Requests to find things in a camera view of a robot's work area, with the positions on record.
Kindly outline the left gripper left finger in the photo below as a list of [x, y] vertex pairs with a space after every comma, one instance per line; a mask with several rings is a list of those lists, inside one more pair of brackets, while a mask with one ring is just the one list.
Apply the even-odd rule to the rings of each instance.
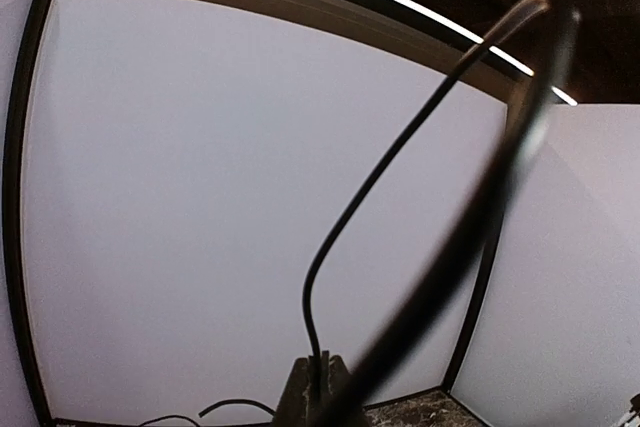
[[313, 356], [294, 361], [272, 419], [275, 427], [310, 426], [320, 406], [320, 370]]

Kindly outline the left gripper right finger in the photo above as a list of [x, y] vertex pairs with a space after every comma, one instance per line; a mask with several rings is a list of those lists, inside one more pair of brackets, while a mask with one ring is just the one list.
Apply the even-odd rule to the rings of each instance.
[[[320, 387], [317, 397], [317, 415], [322, 414], [334, 397], [341, 391], [349, 380], [350, 373], [340, 355], [331, 354], [329, 351], [321, 353]], [[369, 427], [370, 419], [362, 407], [354, 410], [346, 419], [330, 426]]]

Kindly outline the right black frame post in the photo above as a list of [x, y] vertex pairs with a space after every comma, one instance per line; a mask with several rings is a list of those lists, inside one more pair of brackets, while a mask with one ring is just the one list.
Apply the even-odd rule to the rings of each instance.
[[505, 210], [502, 209], [489, 224], [490, 229], [481, 250], [479, 268], [464, 321], [440, 385], [441, 390], [446, 394], [450, 394], [455, 385], [480, 318], [498, 251], [504, 217]]

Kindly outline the black frame post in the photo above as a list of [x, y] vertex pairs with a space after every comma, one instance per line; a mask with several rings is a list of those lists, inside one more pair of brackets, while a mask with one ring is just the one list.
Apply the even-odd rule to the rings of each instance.
[[31, 330], [22, 257], [21, 180], [28, 106], [38, 51], [52, 0], [32, 0], [14, 67], [2, 160], [1, 220], [5, 284], [14, 340], [40, 426], [54, 426]]
[[502, 209], [489, 224], [490, 229], [481, 250], [479, 268], [464, 321], [440, 385], [441, 390], [446, 394], [450, 394], [455, 385], [480, 318], [498, 251], [504, 217], [505, 210]]

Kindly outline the left black frame post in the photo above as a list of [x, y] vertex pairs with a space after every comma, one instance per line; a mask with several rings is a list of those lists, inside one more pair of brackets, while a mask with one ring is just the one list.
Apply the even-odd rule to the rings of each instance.
[[21, 180], [28, 106], [38, 51], [52, 0], [32, 0], [14, 67], [2, 160], [1, 220], [5, 284], [14, 340], [40, 426], [54, 426], [31, 330], [22, 257]]

